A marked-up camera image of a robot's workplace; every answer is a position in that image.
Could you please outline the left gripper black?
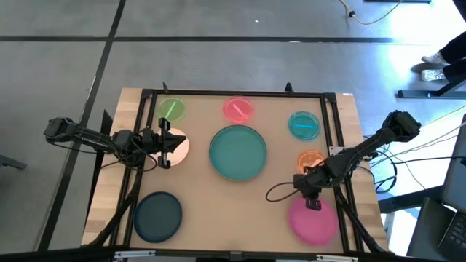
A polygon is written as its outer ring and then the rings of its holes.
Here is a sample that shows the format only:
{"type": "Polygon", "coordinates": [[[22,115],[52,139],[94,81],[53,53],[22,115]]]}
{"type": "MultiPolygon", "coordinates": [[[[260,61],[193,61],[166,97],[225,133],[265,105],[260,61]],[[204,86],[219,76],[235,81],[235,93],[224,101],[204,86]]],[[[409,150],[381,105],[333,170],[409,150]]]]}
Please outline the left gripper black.
{"type": "Polygon", "coordinates": [[[158,158],[158,164],[160,167],[164,169],[169,169],[170,161],[167,157],[169,146],[170,152],[174,152],[180,145],[183,144],[183,142],[186,139],[186,136],[169,133],[170,122],[165,118],[159,118],[158,126],[160,128],[160,135],[158,138],[160,156],[158,158]]]}

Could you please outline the small orange translucent plate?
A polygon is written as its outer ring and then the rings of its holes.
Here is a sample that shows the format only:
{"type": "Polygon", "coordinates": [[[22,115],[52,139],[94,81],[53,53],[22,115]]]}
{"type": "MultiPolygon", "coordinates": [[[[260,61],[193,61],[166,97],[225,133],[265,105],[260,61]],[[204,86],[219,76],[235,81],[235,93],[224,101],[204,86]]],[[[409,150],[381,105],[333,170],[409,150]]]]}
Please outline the small orange translucent plate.
{"type": "Polygon", "coordinates": [[[324,160],[324,156],[315,150],[303,151],[298,155],[296,169],[297,173],[304,174],[305,167],[314,167],[324,160]]]}

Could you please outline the black aluminium table frame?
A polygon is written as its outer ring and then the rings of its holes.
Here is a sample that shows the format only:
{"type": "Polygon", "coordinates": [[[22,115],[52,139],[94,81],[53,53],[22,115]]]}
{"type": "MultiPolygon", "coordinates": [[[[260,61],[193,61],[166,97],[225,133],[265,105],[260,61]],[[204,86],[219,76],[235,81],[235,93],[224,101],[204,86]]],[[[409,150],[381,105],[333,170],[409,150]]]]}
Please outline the black aluminium table frame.
{"type": "Polygon", "coordinates": [[[339,230],[327,245],[311,246],[299,241],[289,229],[287,214],[296,198],[291,179],[298,155],[314,149],[329,154],[330,146],[355,146],[362,141],[353,96],[316,92],[246,91],[254,113],[248,126],[264,138],[268,157],[263,172],[248,181],[222,178],[208,159],[212,137],[229,122],[222,107],[227,98],[240,96],[232,90],[150,90],[124,88],[113,115],[112,130],[157,128],[157,106],[167,98],[186,104],[184,117],[174,128],[186,133],[190,147],[186,158],[163,170],[150,167],[141,173],[136,199],[154,191],[175,195],[183,208],[177,233],[159,244],[142,240],[133,227],[133,210],[116,224],[108,246],[137,250],[244,251],[271,253],[343,254],[367,250],[336,203],[335,193],[324,189],[321,196],[339,217],[339,230]],[[288,129],[290,116],[308,111],[320,121],[314,140],[299,140],[288,129]]]}

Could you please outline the black desk beam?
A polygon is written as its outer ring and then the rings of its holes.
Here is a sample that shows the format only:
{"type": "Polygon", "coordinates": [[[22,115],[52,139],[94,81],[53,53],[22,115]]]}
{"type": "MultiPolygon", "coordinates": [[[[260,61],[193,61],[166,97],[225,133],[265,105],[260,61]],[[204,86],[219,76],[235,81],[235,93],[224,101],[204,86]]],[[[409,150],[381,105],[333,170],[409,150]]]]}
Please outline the black desk beam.
{"type": "Polygon", "coordinates": [[[421,191],[415,191],[400,196],[392,196],[379,201],[380,213],[393,213],[412,207],[420,207],[425,198],[440,201],[444,186],[436,186],[421,191]]]}

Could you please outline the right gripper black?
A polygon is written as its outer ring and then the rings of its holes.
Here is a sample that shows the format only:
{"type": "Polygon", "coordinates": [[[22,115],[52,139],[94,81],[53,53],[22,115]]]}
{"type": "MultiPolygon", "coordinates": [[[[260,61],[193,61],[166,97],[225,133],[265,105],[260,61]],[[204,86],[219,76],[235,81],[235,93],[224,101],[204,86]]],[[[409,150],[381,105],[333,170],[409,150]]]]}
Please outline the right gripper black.
{"type": "Polygon", "coordinates": [[[304,172],[293,176],[293,187],[306,199],[306,208],[321,210],[321,201],[317,199],[322,191],[320,183],[326,179],[321,167],[305,167],[304,172]]]}

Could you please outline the magenta plastic plate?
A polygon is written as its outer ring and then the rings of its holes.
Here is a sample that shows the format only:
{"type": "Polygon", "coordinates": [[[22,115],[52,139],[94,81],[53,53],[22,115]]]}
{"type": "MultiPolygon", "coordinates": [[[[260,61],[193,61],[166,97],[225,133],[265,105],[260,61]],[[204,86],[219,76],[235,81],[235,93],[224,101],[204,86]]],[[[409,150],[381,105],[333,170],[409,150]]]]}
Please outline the magenta plastic plate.
{"type": "Polygon", "coordinates": [[[297,198],[288,208],[288,224],[292,232],[308,245],[326,245],[339,230],[336,212],[324,199],[320,203],[320,210],[312,210],[305,206],[305,198],[297,198]]]}

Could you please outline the dark blue plastic plate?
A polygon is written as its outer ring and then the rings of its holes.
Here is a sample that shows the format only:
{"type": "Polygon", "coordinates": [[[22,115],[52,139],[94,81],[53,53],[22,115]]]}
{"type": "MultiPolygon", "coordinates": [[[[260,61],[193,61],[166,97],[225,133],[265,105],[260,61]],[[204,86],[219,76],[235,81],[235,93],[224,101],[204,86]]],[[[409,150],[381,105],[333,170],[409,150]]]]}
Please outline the dark blue plastic plate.
{"type": "Polygon", "coordinates": [[[175,235],[182,218],[182,206],[178,199],[168,192],[156,191],[139,202],[133,223],[142,240],[160,243],[175,235]]]}

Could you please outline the black crossbar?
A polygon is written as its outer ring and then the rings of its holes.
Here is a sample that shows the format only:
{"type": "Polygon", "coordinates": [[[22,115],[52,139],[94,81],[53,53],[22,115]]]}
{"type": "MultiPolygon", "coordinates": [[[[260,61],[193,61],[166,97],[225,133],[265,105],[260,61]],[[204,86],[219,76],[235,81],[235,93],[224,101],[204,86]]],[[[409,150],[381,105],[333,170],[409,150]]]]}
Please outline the black crossbar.
{"type": "MultiPolygon", "coordinates": [[[[21,261],[99,261],[114,258],[116,251],[131,250],[123,246],[114,247],[80,247],[63,250],[34,251],[27,253],[10,253],[0,255],[0,262],[21,261]]],[[[343,255],[357,257],[359,262],[401,262],[402,259],[389,253],[360,253],[349,252],[343,254],[330,253],[271,253],[271,252],[244,252],[244,251],[189,251],[152,249],[157,252],[155,256],[196,257],[196,258],[223,258],[231,261],[245,259],[290,259],[290,260],[316,260],[317,254],[343,255]]]]}

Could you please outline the small green translucent plate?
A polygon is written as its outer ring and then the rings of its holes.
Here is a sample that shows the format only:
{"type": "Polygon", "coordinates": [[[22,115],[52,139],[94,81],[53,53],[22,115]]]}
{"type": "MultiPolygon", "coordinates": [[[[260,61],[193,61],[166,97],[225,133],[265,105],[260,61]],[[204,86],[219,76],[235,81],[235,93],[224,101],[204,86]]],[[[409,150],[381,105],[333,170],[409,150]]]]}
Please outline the small green translucent plate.
{"type": "Polygon", "coordinates": [[[159,118],[176,122],[184,117],[186,104],[179,98],[167,98],[157,106],[157,113],[159,118]]]}

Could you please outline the black desk foot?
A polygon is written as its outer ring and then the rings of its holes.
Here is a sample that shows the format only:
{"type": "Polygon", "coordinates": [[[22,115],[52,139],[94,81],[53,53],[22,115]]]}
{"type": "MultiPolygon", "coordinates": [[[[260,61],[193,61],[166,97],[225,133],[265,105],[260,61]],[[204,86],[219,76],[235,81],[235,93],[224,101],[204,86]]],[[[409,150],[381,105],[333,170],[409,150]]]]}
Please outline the black desk foot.
{"type": "Polygon", "coordinates": [[[398,90],[398,98],[410,99],[451,99],[466,100],[466,91],[458,91],[466,86],[466,79],[450,82],[439,90],[398,90]]]}

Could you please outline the small red translucent plate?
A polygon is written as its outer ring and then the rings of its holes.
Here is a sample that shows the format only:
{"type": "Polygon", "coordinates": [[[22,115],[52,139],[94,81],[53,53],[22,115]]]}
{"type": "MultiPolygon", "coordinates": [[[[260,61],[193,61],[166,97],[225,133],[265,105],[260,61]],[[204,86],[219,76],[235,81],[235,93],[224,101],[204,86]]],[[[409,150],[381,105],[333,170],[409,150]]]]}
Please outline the small red translucent plate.
{"type": "Polygon", "coordinates": [[[227,121],[233,124],[244,124],[251,119],[254,106],[248,98],[234,96],[224,101],[222,111],[227,121]]]}

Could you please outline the person's white shoe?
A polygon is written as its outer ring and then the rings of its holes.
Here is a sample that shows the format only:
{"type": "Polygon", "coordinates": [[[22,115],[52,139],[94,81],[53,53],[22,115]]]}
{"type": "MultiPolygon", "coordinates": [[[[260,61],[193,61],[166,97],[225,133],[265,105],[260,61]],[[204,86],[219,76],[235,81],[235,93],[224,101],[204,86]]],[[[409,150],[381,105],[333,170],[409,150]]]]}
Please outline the person's white shoe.
{"type": "Polygon", "coordinates": [[[442,69],[427,69],[421,72],[421,80],[425,82],[432,82],[443,79],[446,79],[446,76],[442,69]]]}
{"type": "Polygon", "coordinates": [[[437,52],[437,53],[435,53],[433,55],[423,56],[421,58],[421,61],[423,63],[428,63],[428,64],[432,64],[432,65],[442,65],[442,66],[448,66],[449,65],[449,63],[447,61],[445,61],[445,59],[443,58],[443,56],[439,52],[437,52]]]}

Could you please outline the cream plastic plate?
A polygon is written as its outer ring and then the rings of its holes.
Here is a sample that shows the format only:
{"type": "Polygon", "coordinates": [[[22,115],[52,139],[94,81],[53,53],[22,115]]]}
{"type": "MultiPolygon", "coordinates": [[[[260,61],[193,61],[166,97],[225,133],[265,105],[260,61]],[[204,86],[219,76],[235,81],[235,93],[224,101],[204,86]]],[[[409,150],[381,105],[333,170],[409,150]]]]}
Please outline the cream plastic plate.
{"type": "Polygon", "coordinates": [[[180,164],[186,158],[189,152],[189,139],[183,131],[173,127],[170,129],[170,133],[174,135],[183,135],[186,137],[186,139],[174,150],[173,153],[167,154],[167,159],[170,161],[171,167],[173,167],[177,164],[180,164]]]}

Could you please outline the grey laptop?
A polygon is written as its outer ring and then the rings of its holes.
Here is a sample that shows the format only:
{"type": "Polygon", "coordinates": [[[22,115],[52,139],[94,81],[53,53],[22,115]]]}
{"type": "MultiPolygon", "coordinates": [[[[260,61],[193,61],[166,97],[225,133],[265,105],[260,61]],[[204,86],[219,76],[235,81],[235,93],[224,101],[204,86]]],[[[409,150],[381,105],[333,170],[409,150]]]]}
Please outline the grey laptop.
{"type": "Polygon", "coordinates": [[[443,185],[442,201],[456,212],[439,246],[448,262],[466,262],[466,114],[443,185]]]}

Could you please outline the large teal plastic plate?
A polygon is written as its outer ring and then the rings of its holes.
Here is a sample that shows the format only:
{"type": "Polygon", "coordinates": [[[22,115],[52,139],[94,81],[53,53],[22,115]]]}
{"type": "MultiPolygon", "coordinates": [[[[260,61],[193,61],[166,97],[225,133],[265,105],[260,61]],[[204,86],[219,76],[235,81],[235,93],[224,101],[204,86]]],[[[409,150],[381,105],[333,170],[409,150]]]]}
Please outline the large teal plastic plate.
{"type": "Polygon", "coordinates": [[[244,125],[230,125],[213,136],[208,156],[219,175],[244,181],[262,172],[268,152],[265,140],[257,131],[244,125]]]}

